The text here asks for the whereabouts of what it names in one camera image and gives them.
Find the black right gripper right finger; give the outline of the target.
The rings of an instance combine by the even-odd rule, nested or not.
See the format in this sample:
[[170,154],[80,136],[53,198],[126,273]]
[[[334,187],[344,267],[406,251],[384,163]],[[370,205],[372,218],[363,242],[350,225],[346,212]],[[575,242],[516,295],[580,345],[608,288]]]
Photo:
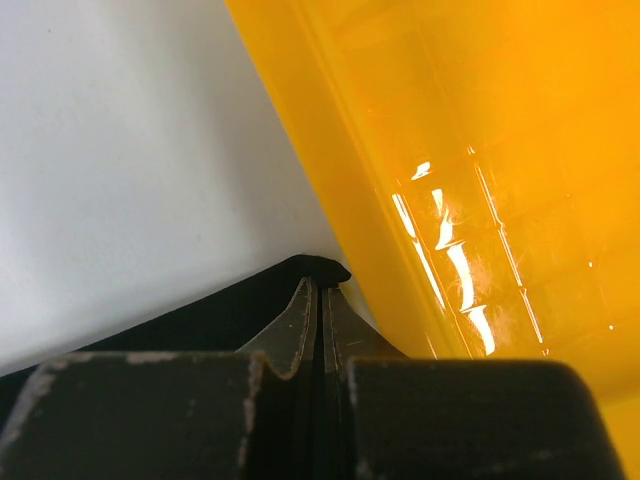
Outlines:
[[594,398],[568,366],[415,360],[337,289],[321,294],[319,479],[621,479]]

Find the black t-shirt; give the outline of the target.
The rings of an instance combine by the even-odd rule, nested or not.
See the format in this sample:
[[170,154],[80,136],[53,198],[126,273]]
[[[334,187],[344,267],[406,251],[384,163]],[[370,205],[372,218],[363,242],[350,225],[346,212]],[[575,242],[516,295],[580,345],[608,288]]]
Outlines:
[[327,289],[351,277],[348,268],[337,260],[295,255],[216,293],[74,352],[237,350],[285,310],[302,279],[309,278],[317,287]]

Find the yellow plastic tray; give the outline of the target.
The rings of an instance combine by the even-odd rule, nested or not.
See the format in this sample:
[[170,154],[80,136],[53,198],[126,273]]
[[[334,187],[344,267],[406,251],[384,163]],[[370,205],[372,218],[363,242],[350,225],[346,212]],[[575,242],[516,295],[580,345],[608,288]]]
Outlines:
[[231,1],[382,335],[555,360],[639,475],[639,5]]

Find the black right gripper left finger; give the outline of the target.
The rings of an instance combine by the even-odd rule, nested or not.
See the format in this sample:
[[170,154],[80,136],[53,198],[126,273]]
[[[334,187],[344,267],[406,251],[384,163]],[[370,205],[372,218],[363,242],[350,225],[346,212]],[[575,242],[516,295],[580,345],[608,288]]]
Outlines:
[[307,479],[316,288],[234,352],[74,352],[1,434],[5,479]]

